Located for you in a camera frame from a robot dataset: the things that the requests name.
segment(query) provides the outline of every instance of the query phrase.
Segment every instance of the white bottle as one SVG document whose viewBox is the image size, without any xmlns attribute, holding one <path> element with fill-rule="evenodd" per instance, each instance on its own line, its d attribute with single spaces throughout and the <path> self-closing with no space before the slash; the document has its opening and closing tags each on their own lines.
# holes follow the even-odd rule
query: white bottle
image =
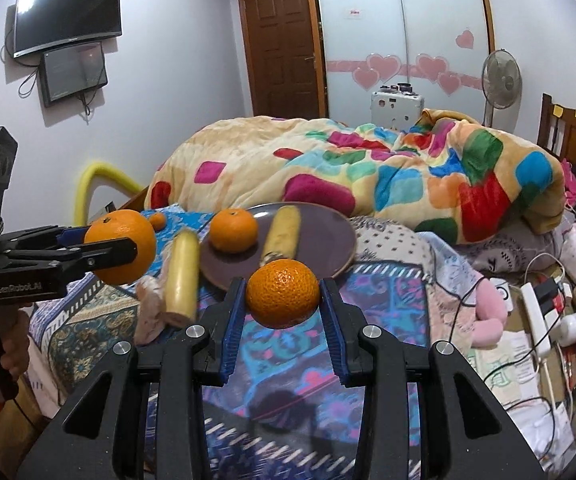
<svg viewBox="0 0 576 480">
<path fill-rule="evenodd" d="M 561 346 L 569 346 L 576 343 L 576 313 L 563 317 L 558 330 L 558 343 Z"/>
</svg>

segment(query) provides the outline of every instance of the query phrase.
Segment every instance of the pink plush toy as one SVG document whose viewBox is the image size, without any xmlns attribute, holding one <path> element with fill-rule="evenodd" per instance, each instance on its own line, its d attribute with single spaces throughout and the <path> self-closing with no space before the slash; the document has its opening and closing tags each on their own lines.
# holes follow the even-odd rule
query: pink plush toy
<svg viewBox="0 0 576 480">
<path fill-rule="evenodd" d="M 475 314 L 477 320 L 472 332 L 472 346 L 482 348 L 497 344 L 504 332 L 508 311 L 501 294 L 490 280 L 481 280 L 477 286 Z"/>
</svg>

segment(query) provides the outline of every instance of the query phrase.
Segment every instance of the bed headboard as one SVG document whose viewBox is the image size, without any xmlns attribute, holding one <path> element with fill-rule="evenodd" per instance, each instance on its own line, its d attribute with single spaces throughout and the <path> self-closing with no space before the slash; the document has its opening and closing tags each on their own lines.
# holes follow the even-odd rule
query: bed headboard
<svg viewBox="0 0 576 480">
<path fill-rule="evenodd" d="M 576 110 L 554 104 L 552 97 L 543 94 L 537 145 L 559 160 L 576 164 Z"/>
</svg>

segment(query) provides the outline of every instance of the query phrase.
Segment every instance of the door frame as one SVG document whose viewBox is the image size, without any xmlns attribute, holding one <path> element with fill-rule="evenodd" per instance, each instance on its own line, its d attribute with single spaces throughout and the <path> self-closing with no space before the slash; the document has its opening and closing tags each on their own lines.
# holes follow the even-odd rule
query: door frame
<svg viewBox="0 0 576 480">
<path fill-rule="evenodd" d="M 317 83 L 317 108 L 320 117 L 327 116 L 327 95 L 325 92 L 325 61 L 322 48 L 322 38 L 319 24 L 317 1 L 308 0 L 308 10 L 310 15 L 310 27 L 312 30 L 312 43 L 314 50 L 315 79 Z M 252 63 L 252 49 L 250 45 L 250 34 L 245 14 L 245 0 L 239 0 L 239 15 L 241 16 L 241 30 L 244 37 L 245 65 L 247 68 L 248 81 L 250 83 L 250 98 L 252 100 L 253 114 L 257 114 L 258 103 L 255 88 L 255 69 Z"/>
</svg>

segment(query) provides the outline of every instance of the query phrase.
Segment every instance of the pink stripe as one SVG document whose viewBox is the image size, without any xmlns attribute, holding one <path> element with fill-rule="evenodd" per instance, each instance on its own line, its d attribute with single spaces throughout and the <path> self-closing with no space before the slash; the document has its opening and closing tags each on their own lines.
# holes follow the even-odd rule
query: pink stripe
<svg viewBox="0 0 576 480">
<path fill-rule="evenodd" d="M 325 63 L 325 68 L 328 72 L 350 72 L 353 73 L 356 69 L 362 68 L 364 70 L 368 69 L 368 63 L 366 61 L 350 61 L 350 60 L 340 60 L 340 61 L 327 61 Z M 467 86 L 469 88 L 474 88 L 481 90 L 481 77 L 471 76 L 468 74 L 460 74 L 457 72 L 451 72 L 452 74 L 459 77 L 462 82 L 462 86 Z M 426 75 L 421 72 L 421 69 L 416 64 L 403 64 L 401 70 L 399 70 L 400 76 L 410 76 L 417 77 L 420 79 L 428 79 Z"/>
</svg>

